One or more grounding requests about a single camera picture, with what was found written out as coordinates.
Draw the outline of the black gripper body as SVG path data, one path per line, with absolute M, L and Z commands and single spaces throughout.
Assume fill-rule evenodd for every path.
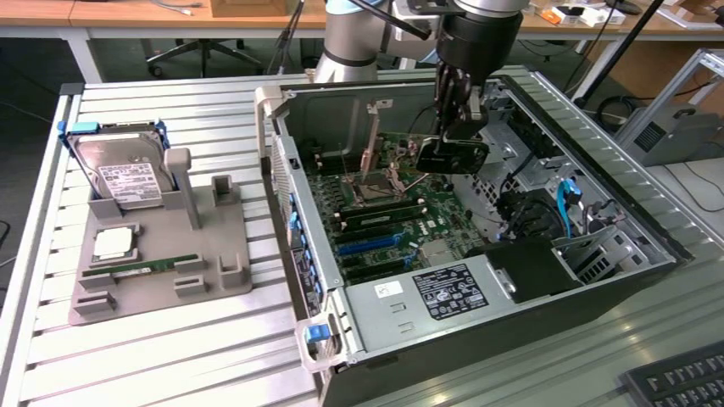
M 506 17 L 476 14 L 444 16 L 437 32 L 436 76 L 461 70 L 472 81 L 485 81 L 504 66 L 521 25 L 521 13 Z

